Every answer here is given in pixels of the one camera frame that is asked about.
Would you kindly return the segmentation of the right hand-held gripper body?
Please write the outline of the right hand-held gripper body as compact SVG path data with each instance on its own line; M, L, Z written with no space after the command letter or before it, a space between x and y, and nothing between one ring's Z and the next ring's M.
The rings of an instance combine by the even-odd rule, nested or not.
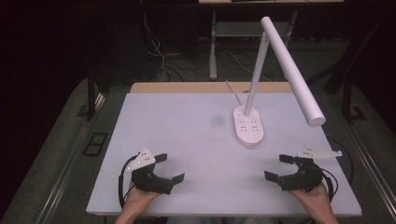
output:
M292 156L298 170L293 175L278 177L278 185L282 190L303 189L307 192L317 187L322 179L325 179L330 192L333 192L333 184L324 170L315 164L314 159L335 158L342 156L341 151L332 151L318 147L303 146L302 149Z

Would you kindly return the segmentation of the person's right hand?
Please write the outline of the person's right hand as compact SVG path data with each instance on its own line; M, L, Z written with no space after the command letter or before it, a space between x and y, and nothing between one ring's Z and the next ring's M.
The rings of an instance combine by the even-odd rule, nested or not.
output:
M319 184L313 190L305 192L301 189L290 190L303 206L309 216L313 216L318 211L332 211L327 189L323 184Z

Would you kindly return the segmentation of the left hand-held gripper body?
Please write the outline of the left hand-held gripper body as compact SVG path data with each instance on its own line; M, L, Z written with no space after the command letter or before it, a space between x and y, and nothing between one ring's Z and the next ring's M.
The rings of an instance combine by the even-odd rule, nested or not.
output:
M174 186L171 179L159 177L154 174L156 162L154 155L147 149L139 152L128 168L132 172L132 182L138 188L146 192L158 192L170 194Z

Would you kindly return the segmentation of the black stand post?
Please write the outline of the black stand post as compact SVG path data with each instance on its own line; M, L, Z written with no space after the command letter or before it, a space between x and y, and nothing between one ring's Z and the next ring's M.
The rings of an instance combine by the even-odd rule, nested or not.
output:
M87 121L90 121L95 113L95 82L92 70L88 71L87 75L88 88L88 115Z
M350 77L347 77L344 81L342 114L348 123L352 123L354 120L366 120L361 109L352 104L352 81Z

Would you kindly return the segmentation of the person's left hand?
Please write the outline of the person's left hand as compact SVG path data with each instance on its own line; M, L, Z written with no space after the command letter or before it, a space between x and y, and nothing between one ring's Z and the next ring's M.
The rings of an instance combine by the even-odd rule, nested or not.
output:
M128 190L122 213L128 216L137 217L141 215L149 206L149 204L158 196L158 192L146 192L138 189L134 184Z

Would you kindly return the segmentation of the grey metal stand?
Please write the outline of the grey metal stand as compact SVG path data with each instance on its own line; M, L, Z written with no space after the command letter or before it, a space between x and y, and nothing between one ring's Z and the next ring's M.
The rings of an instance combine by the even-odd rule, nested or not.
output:
M298 16L297 11L292 11L286 21L274 21L274 26L285 45L288 45L291 34ZM217 57L216 57L216 38L217 37L261 37L262 28L255 21L219 21L217 12L212 12L211 19L211 37L210 37L210 54L209 54L209 78L216 80L217 75Z

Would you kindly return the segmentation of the black floor frame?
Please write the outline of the black floor frame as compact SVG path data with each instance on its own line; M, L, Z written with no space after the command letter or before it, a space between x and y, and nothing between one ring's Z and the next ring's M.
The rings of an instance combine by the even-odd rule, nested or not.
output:
M82 154L84 156L98 156L106 142L107 133L93 133Z

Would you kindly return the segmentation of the white desk lamp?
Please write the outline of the white desk lamp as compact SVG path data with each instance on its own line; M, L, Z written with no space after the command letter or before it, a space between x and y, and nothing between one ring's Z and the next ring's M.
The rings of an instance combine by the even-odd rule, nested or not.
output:
M290 56L278 31L269 17L261 19L263 29L253 76L250 82L247 101L233 111L233 123L236 140L245 147L255 147L264 138L264 130L259 111L253 107L256 90L258 89L260 75L269 47L278 60L283 75L289 82L290 88L300 106L306 123L309 127L319 127L326 119L318 106L311 90L309 90L296 63Z

